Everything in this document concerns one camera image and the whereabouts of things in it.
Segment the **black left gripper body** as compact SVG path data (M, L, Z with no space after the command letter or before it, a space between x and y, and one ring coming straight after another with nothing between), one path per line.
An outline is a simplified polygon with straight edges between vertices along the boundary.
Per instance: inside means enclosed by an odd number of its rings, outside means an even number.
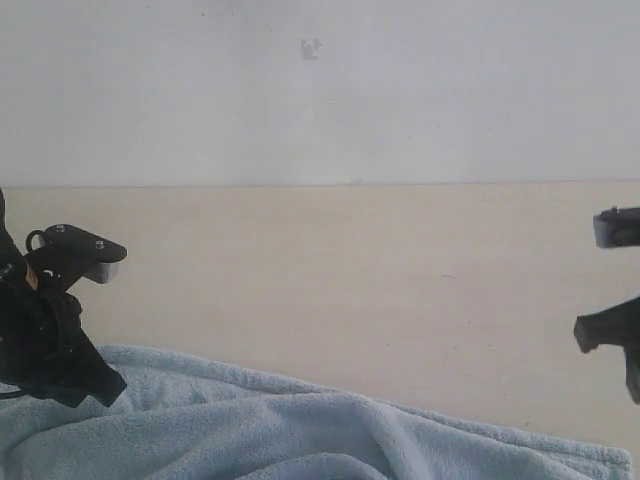
M1 200L1 381L77 388L70 357L81 329L82 308L48 275L26 261L6 226Z

